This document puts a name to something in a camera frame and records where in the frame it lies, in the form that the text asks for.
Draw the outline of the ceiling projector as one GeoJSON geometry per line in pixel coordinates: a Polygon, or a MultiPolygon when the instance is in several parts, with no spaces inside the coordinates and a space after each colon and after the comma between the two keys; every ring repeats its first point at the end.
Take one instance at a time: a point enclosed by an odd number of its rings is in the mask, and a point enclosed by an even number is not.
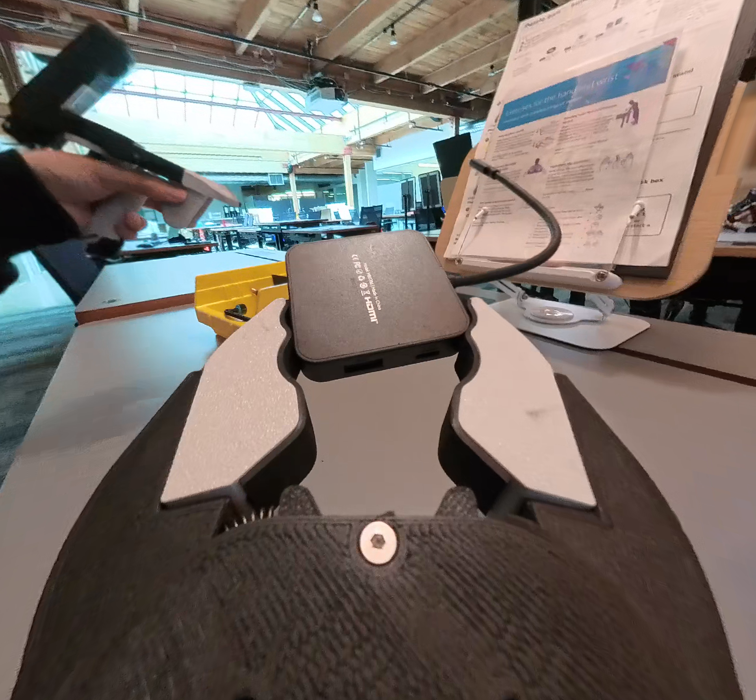
{"type": "Polygon", "coordinates": [[[311,115],[332,117],[348,104],[348,95],[337,85],[314,85],[305,93],[306,111],[311,115]]]}

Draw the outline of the black rectangular panel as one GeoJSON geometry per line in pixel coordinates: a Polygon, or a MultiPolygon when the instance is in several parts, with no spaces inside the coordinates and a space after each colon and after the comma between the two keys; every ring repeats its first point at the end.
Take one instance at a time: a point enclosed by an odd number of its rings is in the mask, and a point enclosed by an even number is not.
{"type": "Polygon", "coordinates": [[[473,148],[470,133],[458,134],[433,143],[441,180],[456,178],[469,151],[473,148]]]}

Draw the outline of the grey desk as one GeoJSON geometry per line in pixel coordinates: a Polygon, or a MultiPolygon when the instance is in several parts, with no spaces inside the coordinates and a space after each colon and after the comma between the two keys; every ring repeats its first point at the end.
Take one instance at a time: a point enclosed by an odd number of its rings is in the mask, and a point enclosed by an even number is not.
{"type": "MultiPolygon", "coordinates": [[[[535,339],[665,496],[717,601],[754,698],[754,387],[619,352],[535,339]]],[[[94,489],[215,350],[193,308],[77,330],[2,487],[2,698],[36,606],[94,489]]],[[[317,437],[306,486],[327,514],[430,514],[450,487],[437,447],[452,358],[343,381],[299,379],[317,437]]]]}

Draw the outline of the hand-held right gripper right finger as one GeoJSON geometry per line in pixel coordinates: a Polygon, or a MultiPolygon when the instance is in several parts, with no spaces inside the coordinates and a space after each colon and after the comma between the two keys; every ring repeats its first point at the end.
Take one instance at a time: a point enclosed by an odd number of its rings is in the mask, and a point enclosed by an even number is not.
{"type": "Polygon", "coordinates": [[[526,504],[597,508],[551,365],[492,306],[467,301],[454,389],[439,435],[439,462],[480,513],[521,513],[526,504]]]}

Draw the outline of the white instruction sheet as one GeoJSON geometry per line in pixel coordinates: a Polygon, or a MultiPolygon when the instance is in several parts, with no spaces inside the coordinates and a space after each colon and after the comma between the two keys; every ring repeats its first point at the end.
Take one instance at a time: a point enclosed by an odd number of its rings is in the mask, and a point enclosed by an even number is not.
{"type": "Polygon", "coordinates": [[[695,166],[726,61],[747,0],[572,0],[526,20],[510,54],[513,75],[525,60],[555,55],[573,67],[655,35],[681,30],[671,80],[640,185],[643,219],[625,233],[614,263],[668,266],[684,226],[695,166]]]}

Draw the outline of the person's left hand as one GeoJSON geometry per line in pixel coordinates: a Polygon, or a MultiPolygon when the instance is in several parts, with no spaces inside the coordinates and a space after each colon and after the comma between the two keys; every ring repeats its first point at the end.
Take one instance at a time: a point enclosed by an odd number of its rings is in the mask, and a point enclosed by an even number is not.
{"type": "Polygon", "coordinates": [[[183,204],[187,196],[185,190],[161,179],[90,157],[56,150],[26,150],[21,157],[84,234],[91,232],[99,204],[114,196],[141,196],[159,211],[165,205],[183,204]]]}

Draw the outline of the yellow plastic bin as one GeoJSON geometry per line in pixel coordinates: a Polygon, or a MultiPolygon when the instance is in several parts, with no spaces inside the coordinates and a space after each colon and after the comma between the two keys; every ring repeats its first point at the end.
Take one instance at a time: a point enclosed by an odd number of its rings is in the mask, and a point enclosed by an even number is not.
{"type": "Polygon", "coordinates": [[[284,261],[197,276],[194,308],[197,320],[227,339],[278,299],[288,299],[284,261]]]}

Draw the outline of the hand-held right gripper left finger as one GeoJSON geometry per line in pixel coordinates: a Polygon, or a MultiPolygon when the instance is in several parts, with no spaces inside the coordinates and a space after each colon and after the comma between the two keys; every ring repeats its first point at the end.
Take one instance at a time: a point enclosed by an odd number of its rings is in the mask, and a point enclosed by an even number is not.
{"type": "Polygon", "coordinates": [[[160,502],[182,506],[224,498],[233,506],[272,506],[280,490],[252,488],[289,448],[305,445],[302,469],[278,467],[285,485],[311,468],[311,422],[296,364],[288,301],[278,298],[232,333],[200,374],[160,502]]]}

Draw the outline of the brown edged table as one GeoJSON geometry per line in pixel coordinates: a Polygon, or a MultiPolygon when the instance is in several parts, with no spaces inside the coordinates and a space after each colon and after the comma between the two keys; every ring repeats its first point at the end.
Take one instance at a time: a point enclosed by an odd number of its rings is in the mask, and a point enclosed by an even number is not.
{"type": "Polygon", "coordinates": [[[76,305],[76,323],[81,326],[192,306],[197,276],[284,258],[281,251],[250,248],[109,265],[76,305]]]}

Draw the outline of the person's left forearm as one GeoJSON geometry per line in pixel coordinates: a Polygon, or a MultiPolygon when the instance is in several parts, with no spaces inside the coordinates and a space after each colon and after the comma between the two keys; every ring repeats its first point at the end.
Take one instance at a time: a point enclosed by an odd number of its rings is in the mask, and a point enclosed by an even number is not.
{"type": "Polygon", "coordinates": [[[12,258],[38,246],[81,237],[79,225],[22,155],[1,156],[1,291],[19,277],[12,258]]]}

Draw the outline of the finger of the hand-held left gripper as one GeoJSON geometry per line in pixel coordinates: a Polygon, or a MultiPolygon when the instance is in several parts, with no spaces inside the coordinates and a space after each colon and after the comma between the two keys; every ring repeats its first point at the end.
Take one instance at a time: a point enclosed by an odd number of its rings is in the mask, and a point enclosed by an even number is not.
{"type": "Polygon", "coordinates": [[[171,228],[192,228],[204,212],[204,197],[186,197],[180,204],[163,204],[163,218],[171,228]]]}
{"type": "Polygon", "coordinates": [[[227,206],[238,207],[239,199],[225,186],[193,171],[184,171],[181,186],[186,191],[186,201],[200,204],[217,200],[227,206]]]}

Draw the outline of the wooden document stand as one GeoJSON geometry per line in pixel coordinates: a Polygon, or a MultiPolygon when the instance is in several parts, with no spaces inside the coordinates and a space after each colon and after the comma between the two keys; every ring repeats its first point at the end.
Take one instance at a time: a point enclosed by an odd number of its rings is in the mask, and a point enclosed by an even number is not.
{"type": "MultiPolygon", "coordinates": [[[[745,104],[746,84],[740,77],[754,36],[754,0],[746,0],[743,12],[745,15],[736,29],[726,61],[724,81],[704,134],[684,226],[676,239],[670,264],[661,268],[619,266],[615,262],[612,265],[568,266],[553,265],[549,259],[537,269],[515,276],[514,281],[628,300],[652,300],[672,296],[702,277],[713,256],[730,202],[740,186],[742,165],[736,162],[737,158],[748,147],[746,143],[736,143],[739,126],[736,120],[739,109],[745,104]]],[[[509,60],[510,56],[487,120],[503,81],[538,74],[544,62],[556,63],[556,56],[525,60],[517,75],[513,75],[509,60]]],[[[524,261],[543,250],[550,238],[547,226],[532,209],[505,187],[496,185],[469,167],[476,150],[477,147],[463,165],[436,245],[436,254],[444,268],[462,276],[524,261]]],[[[644,214],[645,205],[639,192],[625,233],[641,221],[644,214]]]]}

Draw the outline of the row of background office desks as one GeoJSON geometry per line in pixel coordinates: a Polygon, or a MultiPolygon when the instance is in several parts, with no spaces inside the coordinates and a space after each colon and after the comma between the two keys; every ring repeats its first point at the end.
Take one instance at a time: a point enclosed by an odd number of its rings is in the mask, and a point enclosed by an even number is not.
{"type": "Polygon", "coordinates": [[[430,241],[440,234],[440,223],[433,218],[417,226],[415,213],[382,214],[377,207],[364,207],[356,221],[326,219],[228,224],[179,230],[174,237],[150,235],[127,243],[125,256],[143,258],[161,252],[176,256],[201,252],[260,248],[285,252],[289,248],[315,241],[358,237],[371,233],[419,230],[430,241]]]}

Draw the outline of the blue header exercise sheet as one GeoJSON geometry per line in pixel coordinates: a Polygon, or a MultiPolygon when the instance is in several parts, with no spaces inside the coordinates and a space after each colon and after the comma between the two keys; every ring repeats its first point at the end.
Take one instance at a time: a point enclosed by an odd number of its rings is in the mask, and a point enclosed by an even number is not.
{"type": "Polygon", "coordinates": [[[668,29],[502,82],[475,159],[553,214],[562,241],[551,264],[613,264],[679,41],[668,29]]]}

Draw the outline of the black square adapter hub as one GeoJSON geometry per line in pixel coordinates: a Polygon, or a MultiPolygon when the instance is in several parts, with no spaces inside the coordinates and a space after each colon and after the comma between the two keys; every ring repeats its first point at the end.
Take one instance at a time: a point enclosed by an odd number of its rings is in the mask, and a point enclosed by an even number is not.
{"type": "Polygon", "coordinates": [[[281,314],[287,334],[281,371],[330,382],[459,355],[462,377],[475,369],[477,313],[458,289],[505,280],[543,265],[562,242],[554,214],[499,169],[469,167],[517,196],[550,234],[534,256],[497,270],[449,274],[430,243],[409,231],[295,246],[286,256],[289,299],[281,314]]]}

